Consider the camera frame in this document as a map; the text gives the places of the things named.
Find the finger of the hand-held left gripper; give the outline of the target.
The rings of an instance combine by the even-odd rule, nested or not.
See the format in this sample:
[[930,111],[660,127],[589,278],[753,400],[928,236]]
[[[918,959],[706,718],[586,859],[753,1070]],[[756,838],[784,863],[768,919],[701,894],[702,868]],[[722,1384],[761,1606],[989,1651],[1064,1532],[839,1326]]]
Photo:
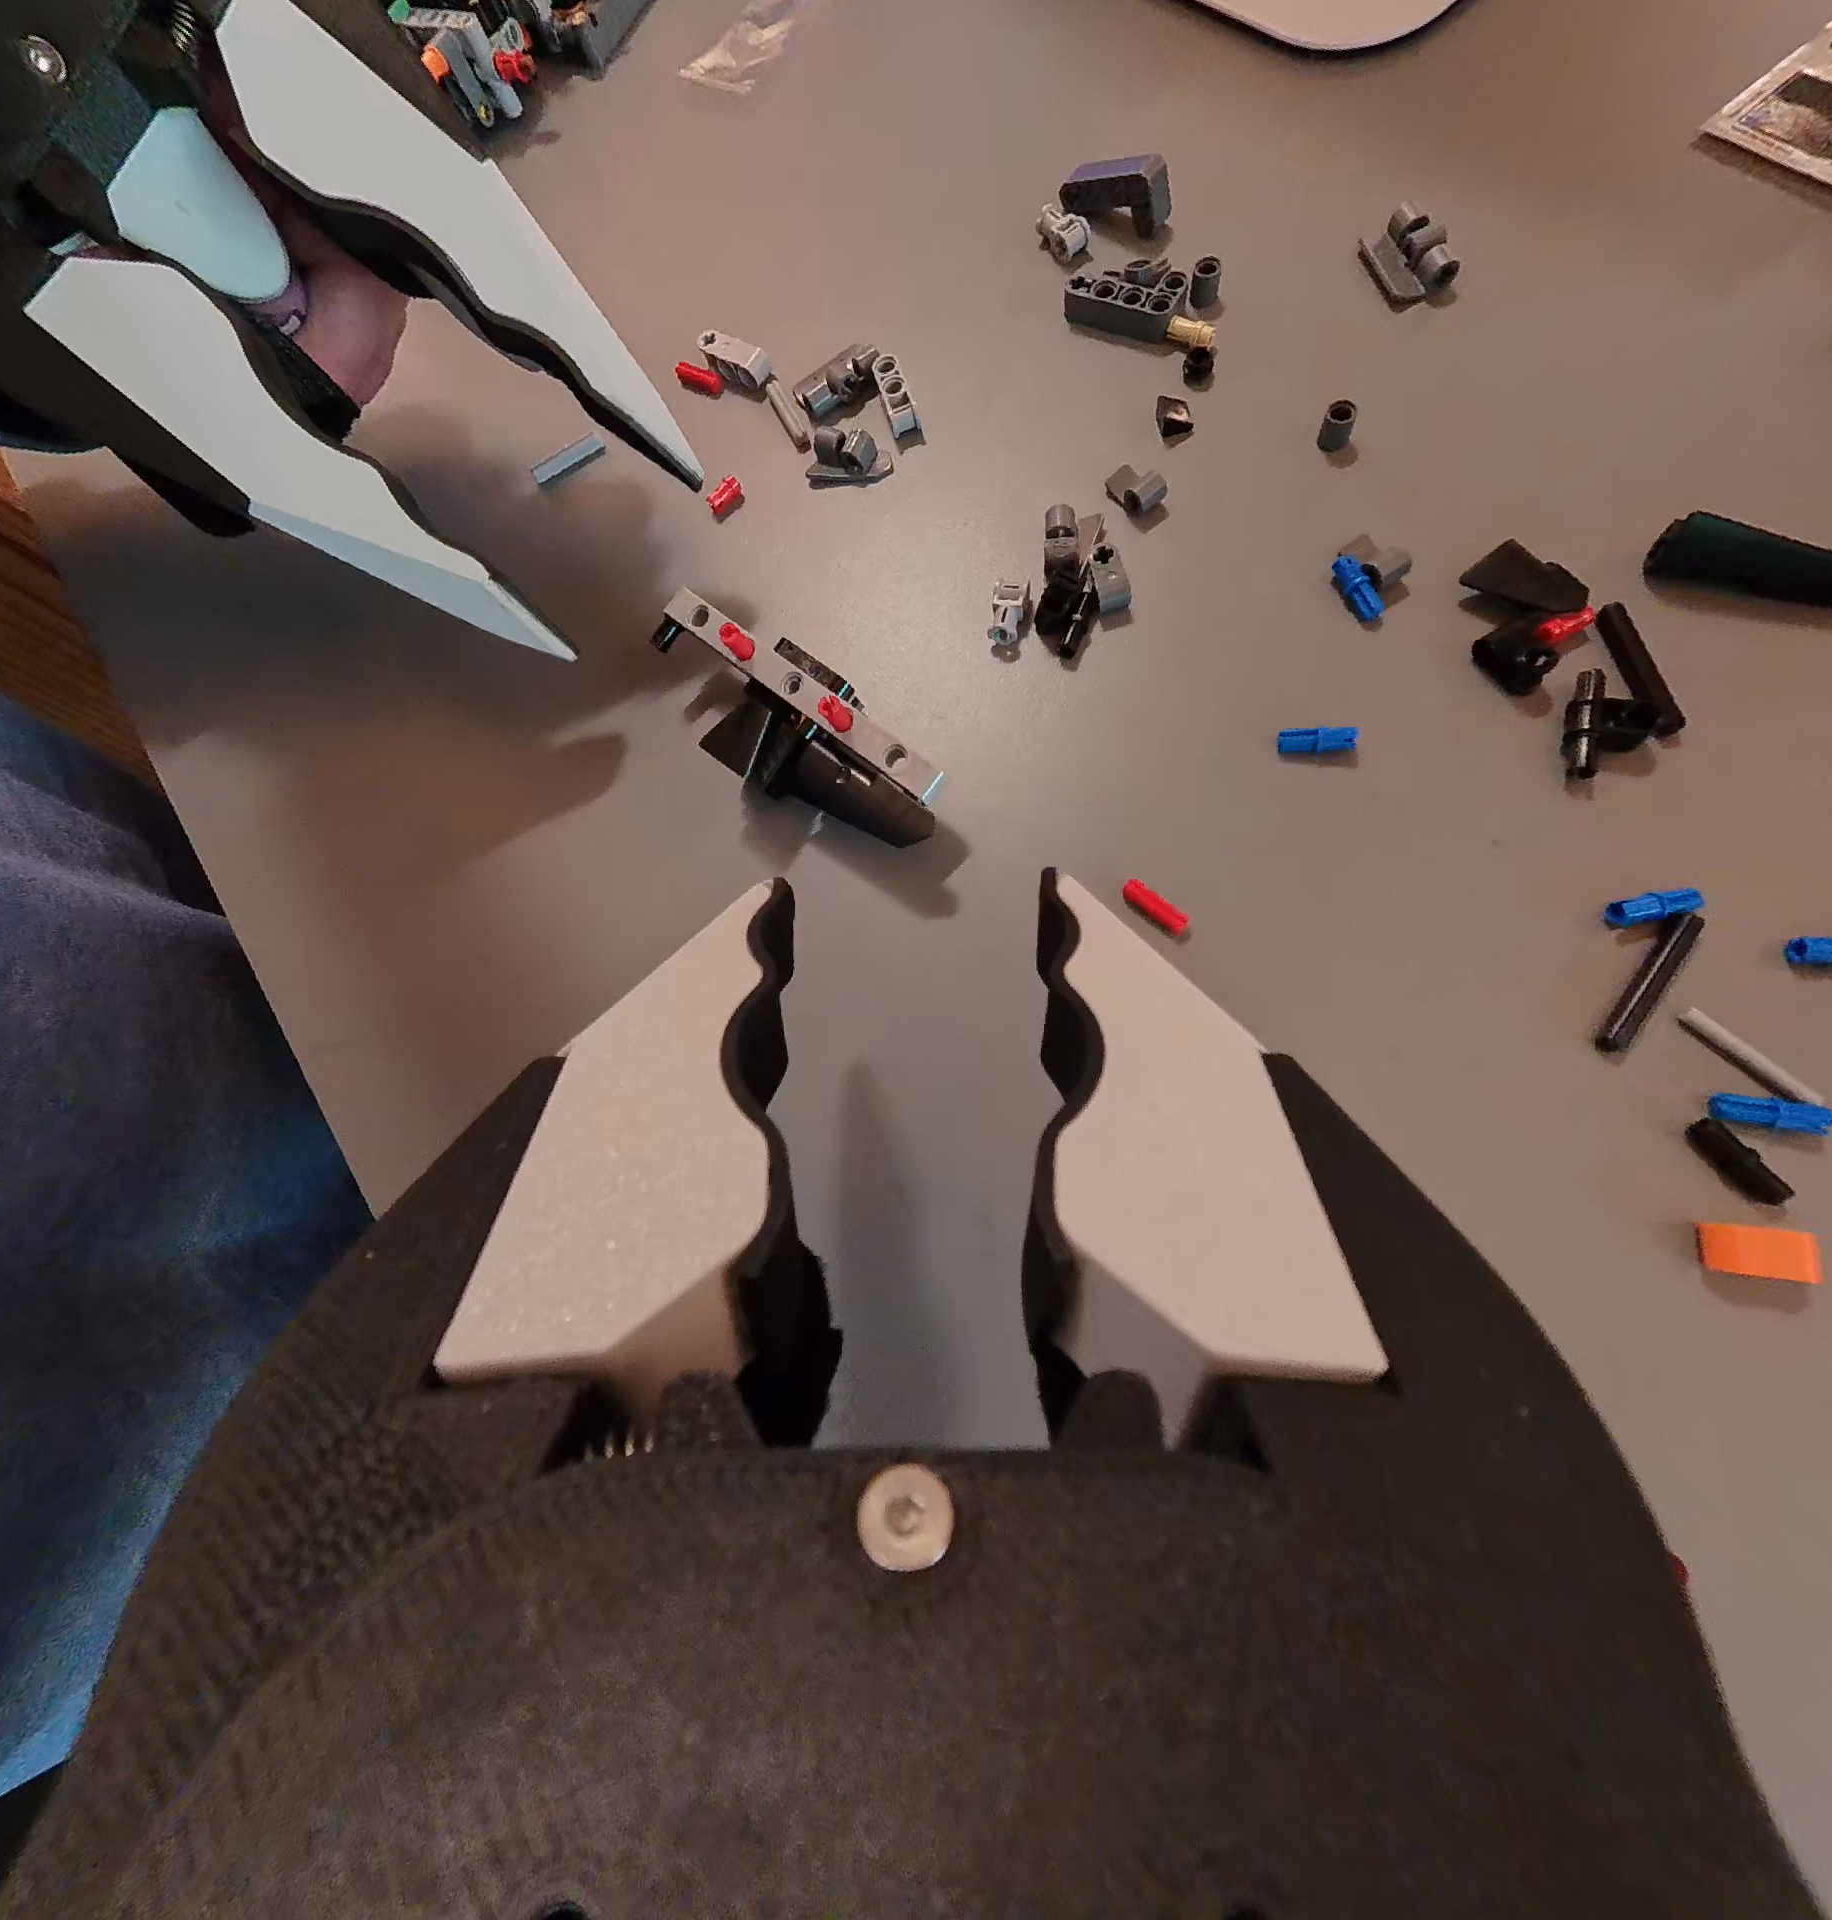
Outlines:
[[212,25],[256,160],[348,252],[418,274],[500,354],[557,377],[610,432],[691,491],[705,467],[582,281],[496,165],[287,1]]
[[437,538],[391,477],[318,434],[255,371],[250,332],[183,267],[68,256],[27,316],[243,496],[243,514],[473,627],[576,654],[494,569]]

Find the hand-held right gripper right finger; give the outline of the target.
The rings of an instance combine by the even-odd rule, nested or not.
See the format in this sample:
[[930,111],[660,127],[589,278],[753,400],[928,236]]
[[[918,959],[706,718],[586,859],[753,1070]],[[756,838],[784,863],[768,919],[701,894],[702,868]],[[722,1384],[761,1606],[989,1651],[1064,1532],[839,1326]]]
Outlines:
[[1240,1380],[1390,1369],[1264,1043],[1077,878],[1039,878],[1041,1066],[1056,1107],[1023,1215],[1023,1334],[1047,1433],[1142,1380],[1160,1446]]

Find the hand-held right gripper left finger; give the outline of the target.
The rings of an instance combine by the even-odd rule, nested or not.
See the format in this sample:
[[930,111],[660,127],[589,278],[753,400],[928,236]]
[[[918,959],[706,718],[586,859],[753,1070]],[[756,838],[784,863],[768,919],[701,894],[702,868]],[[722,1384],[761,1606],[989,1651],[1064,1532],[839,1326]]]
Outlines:
[[806,1449],[839,1363],[768,1117],[795,898],[747,886],[572,1039],[435,1349],[446,1384],[580,1380],[646,1431],[688,1373]]

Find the black angled lego piece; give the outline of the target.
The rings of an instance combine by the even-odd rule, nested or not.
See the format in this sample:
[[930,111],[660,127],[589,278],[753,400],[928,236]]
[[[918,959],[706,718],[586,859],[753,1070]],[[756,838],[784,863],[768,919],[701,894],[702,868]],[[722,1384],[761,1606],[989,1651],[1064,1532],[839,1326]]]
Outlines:
[[926,803],[829,737],[799,746],[789,782],[801,803],[883,844],[907,849],[934,834],[934,814]]

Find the long light grey lego beam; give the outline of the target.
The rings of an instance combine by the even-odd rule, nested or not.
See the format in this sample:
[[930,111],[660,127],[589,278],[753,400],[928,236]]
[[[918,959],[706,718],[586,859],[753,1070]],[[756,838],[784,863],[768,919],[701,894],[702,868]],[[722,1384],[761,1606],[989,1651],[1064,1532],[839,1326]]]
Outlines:
[[[750,662],[736,662],[719,650],[715,627],[722,619],[736,621],[753,636],[756,651]],[[719,666],[736,676],[740,691],[746,681],[756,681],[813,725],[819,725],[816,702],[826,691],[853,702],[857,706],[854,729],[839,734],[839,747],[857,761],[888,774],[903,791],[931,809],[934,792],[943,782],[940,770],[920,757],[900,729],[870,716],[846,675],[816,659],[786,636],[762,639],[753,635],[746,623],[694,591],[678,591],[663,606],[654,642],[661,654],[669,654],[681,639],[701,642]]]

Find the partly built lego model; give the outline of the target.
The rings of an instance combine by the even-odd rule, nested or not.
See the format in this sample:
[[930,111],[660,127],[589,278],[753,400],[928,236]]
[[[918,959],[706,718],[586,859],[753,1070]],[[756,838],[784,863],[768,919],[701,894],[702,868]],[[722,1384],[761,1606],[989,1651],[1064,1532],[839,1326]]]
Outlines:
[[470,132],[524,115],[543,62],[600,76],[649,1],[387,1],[421,68]]

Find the cluster of grey lego connectors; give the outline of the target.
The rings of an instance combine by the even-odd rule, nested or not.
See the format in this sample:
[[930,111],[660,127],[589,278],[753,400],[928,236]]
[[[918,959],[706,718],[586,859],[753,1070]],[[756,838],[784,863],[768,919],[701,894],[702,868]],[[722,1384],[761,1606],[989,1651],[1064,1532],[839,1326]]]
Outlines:
[[792,446],[807,456],[811,491],[860,488],[888,477],[897,448],[920,434],[900,355],[873,344],[851,344],[792,383],[774,375],[762,395]]

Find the orange lego piece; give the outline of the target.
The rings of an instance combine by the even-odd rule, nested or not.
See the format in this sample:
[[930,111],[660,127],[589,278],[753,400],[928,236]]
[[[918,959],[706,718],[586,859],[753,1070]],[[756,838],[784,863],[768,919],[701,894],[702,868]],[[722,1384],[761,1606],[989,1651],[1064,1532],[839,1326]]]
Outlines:
[[1752,1223],[1696,1222],[1696,1259],[1709,1274],[1762,1283],[1823,1283],[1813,1231]]

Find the cluster of dark lego connectors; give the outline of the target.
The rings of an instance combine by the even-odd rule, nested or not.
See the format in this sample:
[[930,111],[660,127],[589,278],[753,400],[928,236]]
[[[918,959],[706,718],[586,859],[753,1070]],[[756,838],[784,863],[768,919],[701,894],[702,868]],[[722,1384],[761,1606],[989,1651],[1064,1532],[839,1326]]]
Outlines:
[[1097,623],[1126,614],[1130,604],[1132,587],[1102,518],[1079,517],[1063,502],[1049,506],[1031,623],[1054,659],[1072,664]]

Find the dark grey curved lego brick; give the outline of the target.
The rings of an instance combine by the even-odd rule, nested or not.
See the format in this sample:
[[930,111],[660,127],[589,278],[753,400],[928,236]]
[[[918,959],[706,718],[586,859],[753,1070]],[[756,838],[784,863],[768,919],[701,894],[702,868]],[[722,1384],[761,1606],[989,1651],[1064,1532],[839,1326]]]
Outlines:
[[1171,218],[1168,159],[1149,151],[1084,160],[1057,186],[1057,201],[1084,218],[1125,211],[1138,238],[1156,238]]

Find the dark grey angled lego beam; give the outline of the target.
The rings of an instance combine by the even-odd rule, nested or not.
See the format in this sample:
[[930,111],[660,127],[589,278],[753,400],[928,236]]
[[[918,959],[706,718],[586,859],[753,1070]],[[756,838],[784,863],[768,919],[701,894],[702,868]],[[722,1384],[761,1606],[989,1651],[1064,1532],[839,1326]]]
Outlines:
[[1170,269],[1155,277],[1071,274],[1064,282],[1069,324],[1125,340],[1196,346],[1215,342],[1215,328],[1201,329],[1189,313],[1189,277]]

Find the pile of black lego pieces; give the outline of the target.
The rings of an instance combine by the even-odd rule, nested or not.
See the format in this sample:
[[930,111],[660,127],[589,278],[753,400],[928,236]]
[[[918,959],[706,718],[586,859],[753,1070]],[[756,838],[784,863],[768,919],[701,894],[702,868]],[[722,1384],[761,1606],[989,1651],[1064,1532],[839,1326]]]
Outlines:
[[[1663,610],[1719,614],[1778,631],[1832,636],[1832,549],[1706,509],[1672,518],[1640,559],[1645,589]],[[1501,539],[1459,582],[1462,606],[1489,614],[1470,646],[1481,684],[1506,706],[1558,727],[1549,761],[1564,792],[1581,794],[1602,767],[1629,767],[1636,780],[1675,780],[1636,822],[1635,838],[1611,849],[1620,878],[1653,878],[1650,852],[1669,852],[1680,878],[1682,854],[1692,878],[1709,885],[1623,885],[1596,913],[1604,937],[1633,958],[1635,970],[1602,1011],[1590,1037],[1592,1058],[1621,1070],[1640,1035],[1690,965],[1716,906],[1720,927],[1748,931],[1751,956],[1768,954],[1788,977],[1832,977],[1832,681],[1818,695],[1798,686],[1783,655],[1741,659],[1716,646],[1711,659],[1727,704],[1696,691],[1696,714],[1682,702],[1677,662],[1659,662],[1640,623],[1620,600],[1592,600],[1569,568],[1545,561],[1516,539]],[[1825,1139],[1832,1103],[1751,1050],[1716,1019],[1689,1005],[1675,1027],[1720,1062],[1741,1089],[1711,1086],[1708,1114],[1689,1120],[1689,1142],[1732,1192],[1759,1208],[1781,1211],[1791,1186],[1740,1139]]]

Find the lego sticker sheet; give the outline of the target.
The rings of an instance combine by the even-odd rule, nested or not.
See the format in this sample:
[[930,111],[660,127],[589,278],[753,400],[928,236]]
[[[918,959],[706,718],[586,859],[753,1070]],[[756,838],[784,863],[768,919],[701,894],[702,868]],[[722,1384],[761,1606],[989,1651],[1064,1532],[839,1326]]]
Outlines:
[[1699,129],[1832,191],[1832,21]]

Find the small clear plastic bag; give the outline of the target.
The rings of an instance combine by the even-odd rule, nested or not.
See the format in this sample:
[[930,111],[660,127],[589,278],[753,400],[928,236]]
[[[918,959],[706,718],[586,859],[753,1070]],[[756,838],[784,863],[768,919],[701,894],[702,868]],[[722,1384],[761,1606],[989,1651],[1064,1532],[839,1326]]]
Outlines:
[[795,29],[813,8],[813,1],[740,4],[734,19],[677,76],[714,94],[746,99],[784,57]]

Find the blue pin with grey connector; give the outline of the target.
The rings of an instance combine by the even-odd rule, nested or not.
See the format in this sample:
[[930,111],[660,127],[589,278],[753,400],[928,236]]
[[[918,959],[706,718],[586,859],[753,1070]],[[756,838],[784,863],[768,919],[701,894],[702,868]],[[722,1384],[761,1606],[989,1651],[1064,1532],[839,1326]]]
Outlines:
[[1363,533],[1337,551],[1331,580],[1352,616],[1361,626],[1372,627],[1382,623],[1390,600],[1405,589],[1409,569],[1408,549]]

